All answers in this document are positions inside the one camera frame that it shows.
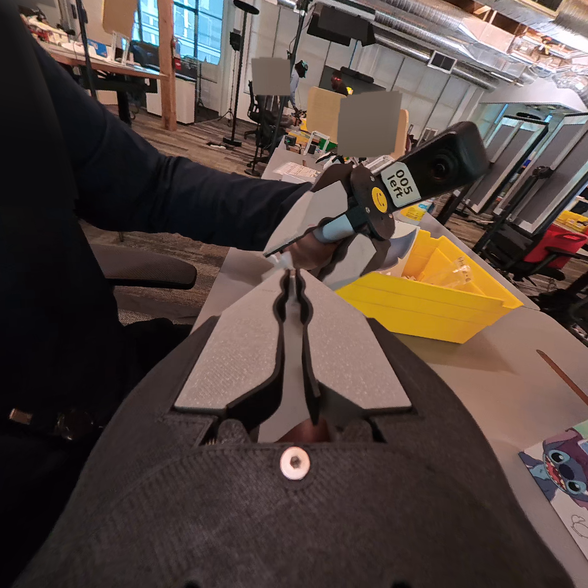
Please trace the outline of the silver ceiling duct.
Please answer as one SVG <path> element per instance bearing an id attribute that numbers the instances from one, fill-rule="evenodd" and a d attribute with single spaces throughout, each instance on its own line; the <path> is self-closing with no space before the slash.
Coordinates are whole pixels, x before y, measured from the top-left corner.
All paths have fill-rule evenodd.
<path id="1" fill-rule="evenodd" d="M 587 1 L 355 1 L 376 43 L 488 90 L 540 79 L 587 103 Z"/>

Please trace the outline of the row of yellow bins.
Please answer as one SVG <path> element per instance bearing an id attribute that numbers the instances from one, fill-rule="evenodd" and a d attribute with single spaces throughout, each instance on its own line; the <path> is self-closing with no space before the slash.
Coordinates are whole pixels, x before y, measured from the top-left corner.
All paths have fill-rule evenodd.
<path id="1" fill-rule="evenodd" d="M 577 214 L 570 210 L 564 210 L 555 218 L 554 222 L 549 225 L 548 231 L 555 231 L 556 228 L 587 235 L 587 216 Z"/>

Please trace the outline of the black office chair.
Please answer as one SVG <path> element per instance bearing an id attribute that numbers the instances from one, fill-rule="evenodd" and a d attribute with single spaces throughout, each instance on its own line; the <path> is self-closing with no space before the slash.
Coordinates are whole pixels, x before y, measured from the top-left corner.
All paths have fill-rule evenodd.
<path id="1" fill-rule="evenodd" d="M 523 261 L 546 231 L 530 235 L 514 224 L 505 223 L 489 236 L 478 255 L 502 275 L 510 276 L 514 282 L 532 282 L 533 276 L 563 281 L 563 268 L 570 260 L 582 257 L 579 254 L 580 250 L 576 254 L 571 254 L 555 247 L 548 247 L 548 257 L 543 261 L 537 264 Z"/>

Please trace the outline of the glass partition panels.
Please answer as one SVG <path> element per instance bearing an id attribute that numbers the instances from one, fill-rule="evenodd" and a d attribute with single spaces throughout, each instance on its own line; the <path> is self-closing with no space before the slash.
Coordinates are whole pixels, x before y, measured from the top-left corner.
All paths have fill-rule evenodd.
<path id="1" fill-rule="evenodd" d="M 587 132 L 587 114 L 561 104 L 488 103 L 473 120 L 489 171 L 463 196 L 461 212 L 498 215 L 538 167 L 558 166 Z"/>

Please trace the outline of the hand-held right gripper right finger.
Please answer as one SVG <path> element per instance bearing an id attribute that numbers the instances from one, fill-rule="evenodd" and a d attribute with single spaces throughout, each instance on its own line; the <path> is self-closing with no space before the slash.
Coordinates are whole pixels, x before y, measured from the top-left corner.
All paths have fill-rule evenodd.
<path id="1" fill-rule="evenodd" d="M 407 412 L 412 403 L 367 318 L 305 270 L 296 271 L 303 386 L 313 424 Z"/>

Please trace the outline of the tan cardboard panel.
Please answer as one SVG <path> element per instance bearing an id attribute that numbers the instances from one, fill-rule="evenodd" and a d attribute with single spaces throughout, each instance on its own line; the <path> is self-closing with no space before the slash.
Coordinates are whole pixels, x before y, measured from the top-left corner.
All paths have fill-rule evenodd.
<path id="1" fill-rule="evenodd" d="M 347 96 L 341 93 L 311 87 L 307 95 L 306 130 L 320 132 L 337 143 L 339 113 L 345 99 Z"/>

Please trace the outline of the person's left forearm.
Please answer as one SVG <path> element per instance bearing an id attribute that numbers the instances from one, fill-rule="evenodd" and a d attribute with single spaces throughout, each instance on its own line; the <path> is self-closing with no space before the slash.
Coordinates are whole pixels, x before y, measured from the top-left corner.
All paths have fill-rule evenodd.
<path id="1" fill-rule="evenodd" d="M 140 140 L 126 173 L 101 165 L 80 182 L 80 217 L 113 232 L 176 233 L 207 244 L 261 252 L 310 183 L 253 179 L 163 156 Z"/>

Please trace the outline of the curved grey white puzzle section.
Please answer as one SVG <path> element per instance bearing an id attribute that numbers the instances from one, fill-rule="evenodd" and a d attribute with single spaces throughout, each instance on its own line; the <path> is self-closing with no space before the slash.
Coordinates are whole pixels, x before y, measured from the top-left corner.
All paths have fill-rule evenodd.
<path id="1" fill-rule="evenodd" d="M 419 231 L 418 225 L 396 221 L 394 233 L 389 240 L 390 248 L 378 269 L 380 273 L 396 277 L 403 275 Z"/>

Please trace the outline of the wooden post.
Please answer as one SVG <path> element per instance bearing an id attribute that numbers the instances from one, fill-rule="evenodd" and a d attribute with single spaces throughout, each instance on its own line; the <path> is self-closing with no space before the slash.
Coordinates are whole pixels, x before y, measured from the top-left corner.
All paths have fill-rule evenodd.
<path id="1" fill-rule="evenodd" d="M 176 82 L 173 64 L 173 1 L 158 1 L 160 102 L 162 124 L 177 129 Z"/>

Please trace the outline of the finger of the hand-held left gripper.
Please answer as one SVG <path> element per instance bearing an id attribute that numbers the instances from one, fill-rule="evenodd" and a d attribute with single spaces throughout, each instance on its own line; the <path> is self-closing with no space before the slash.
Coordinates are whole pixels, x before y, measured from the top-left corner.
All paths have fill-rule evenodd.
<path id="1" fill-rule="evenodd" d="M 318 280 L 331 290 L 339 290 L 360 277 L 380 269 L 390 251 L 390 239 L 371 239 L 357 233 L 339 244 L 318 272 Z"/>
<path id="2" fill-rule="evenodd" d="M 263 250 L 264 257 L 283 253 L 290 246 L 310 243 L 307 235 L 320 245 L 338 243 L 351 235 L 349 220 L 341 220 L 349 209 L 352 163 L 334 164 L 292 206 L 271 234 Z"/>

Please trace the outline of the white puzzle piece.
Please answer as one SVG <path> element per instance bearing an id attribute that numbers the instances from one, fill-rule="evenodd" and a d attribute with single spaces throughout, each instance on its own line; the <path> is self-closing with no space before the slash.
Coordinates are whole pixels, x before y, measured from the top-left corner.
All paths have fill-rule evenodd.
<path id="1" fill-rule="evenodd" d="M 280 290 L 276 303 L 276 313 L 279 318 L 285 320 L 287 303 L 296 302 L 298 296 L 297 270 L 290 252 L 272 254 L 269 261 L 272 263 L 272 268 L 263 274 L 263 280 L 271 280 L 277 275 L 277 285 Z"/>

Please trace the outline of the wooden desk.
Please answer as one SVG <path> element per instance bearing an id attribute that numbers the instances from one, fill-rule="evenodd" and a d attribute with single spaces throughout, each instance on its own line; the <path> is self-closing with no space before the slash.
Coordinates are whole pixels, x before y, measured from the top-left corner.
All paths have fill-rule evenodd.
<path id="1" fill-rule="evenodd" d="M 91 58 L 85 55 L 84 50 L 75 52 L 40 40 L 36 35 L 33 38 L 84 90 L 115 92 L 119 118 L 128 126 L 131 126 L 129 97 L 144 97 L 147 93 L 157 92 L 157 81 L 162 78 L 157 71 L 135 64 L 123 65 L 116 61 Z"/>

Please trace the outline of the black hanging light panel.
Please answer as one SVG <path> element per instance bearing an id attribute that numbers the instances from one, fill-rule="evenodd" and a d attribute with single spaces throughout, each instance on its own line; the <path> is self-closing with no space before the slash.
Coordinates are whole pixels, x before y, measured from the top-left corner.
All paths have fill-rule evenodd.
<path id="1" fill-rule="evenodd" d="M 310 12 L 306 33 L 346 47 L 352 40 L 367 47 L 376 43 L 375 12 L 370 6 L 355 1 L 343 1 L 342 4 L 319 2 Z"/>

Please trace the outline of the yellow plastic bin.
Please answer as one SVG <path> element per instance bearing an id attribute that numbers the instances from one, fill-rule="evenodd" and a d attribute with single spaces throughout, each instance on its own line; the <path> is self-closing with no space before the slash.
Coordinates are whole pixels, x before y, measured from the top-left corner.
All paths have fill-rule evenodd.
<path id="1" fill-rule="evenodd" d="M 466 286 L 449 289 L 419 280 L 423 272 L 434 273 L 460 256 L 472 269 L 472 281 Z M 523 306 L 517 296 L 447 237 L 434 238 L 423 230 L 402 276 L 372 272 L 337 294 L 391 332 L 452 343 L 467 342 Z"/>

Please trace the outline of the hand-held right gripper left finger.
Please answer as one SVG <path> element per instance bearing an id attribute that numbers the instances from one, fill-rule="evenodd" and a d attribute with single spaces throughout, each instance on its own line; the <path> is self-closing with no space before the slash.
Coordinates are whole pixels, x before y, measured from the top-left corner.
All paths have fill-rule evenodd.
<path id="1" fill-rule="evenodd" d="M 255 429 L 282 401 L 284 320 L 291 270 L 278 270 L 207 320 L 202 349 L 174 409 Z"/>

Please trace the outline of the clear plastic bag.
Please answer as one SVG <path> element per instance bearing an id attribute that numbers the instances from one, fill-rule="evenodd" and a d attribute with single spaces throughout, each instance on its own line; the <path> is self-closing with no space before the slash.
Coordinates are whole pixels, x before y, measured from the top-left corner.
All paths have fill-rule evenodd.
<path id="1" fill-rule="evenodd" d="M 423 272 L 419 280 L 442 288 L 460 289 L 472 281 L 472 269 L 466 258 L 460 256 L 434 273 Z"/>

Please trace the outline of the person's left hand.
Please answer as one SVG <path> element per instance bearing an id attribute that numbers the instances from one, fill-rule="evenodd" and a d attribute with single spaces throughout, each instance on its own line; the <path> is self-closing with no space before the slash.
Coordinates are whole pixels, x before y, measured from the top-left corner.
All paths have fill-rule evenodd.
<path id="1" fill-rule="evenodd" d="M 297 269 L 312 271 L 327 265 L 334 255 L 340 241 L 322 242 L 313 232 L 292 243 L 287 251 Z"/>

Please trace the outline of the white printed paper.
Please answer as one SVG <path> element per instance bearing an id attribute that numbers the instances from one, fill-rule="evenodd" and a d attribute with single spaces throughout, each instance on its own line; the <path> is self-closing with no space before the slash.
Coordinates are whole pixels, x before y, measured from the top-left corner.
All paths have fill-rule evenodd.
<path id="1" fill-rule="evenodd" d="M 278 166 L 273 172 L 283 182 L 302 184 L 302 183 L 315 183 L 320 176 L 319 171 L 314 170 L 310 167 L 297 164 L 295 162 L 285 162 Z"/>

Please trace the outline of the black floor lamp stand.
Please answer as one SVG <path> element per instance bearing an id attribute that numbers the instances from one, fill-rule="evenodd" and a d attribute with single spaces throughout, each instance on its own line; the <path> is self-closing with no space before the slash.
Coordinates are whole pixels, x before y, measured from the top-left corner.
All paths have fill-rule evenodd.
<path id="1" fill-rule="evenodd" d="M 241 77 L 243 72 L 243 61 L 244 61 L 244 49 L 245 49 L 245 34 L 247 28 L 247 18 L 248 16 L 255 16 L 259 14 L 259 10 L 253 4 L 250 4 L 246 1 L 233 1 L 233 6 L 242 12 L 242 25 L 239 36 L 239 47 L 238 50 L 235 52 L 238 53 L 238 68 L 237 74 L 235 77 L 235 91 L 234 91 L 234 101 L 232 106 L 232 128 L 231 128 L 231 135 L 225 136 L 222 140 L 222 147 L 227 150 L 233 150 L 235 148 L 239 148 L 242 145 L 242 141 L 237 140 L 236 138 L 236 127 L 238 121 L 238 105 L 239 105 L 239 95 L 240 95 L 240 84 L 241 84 Z"/>

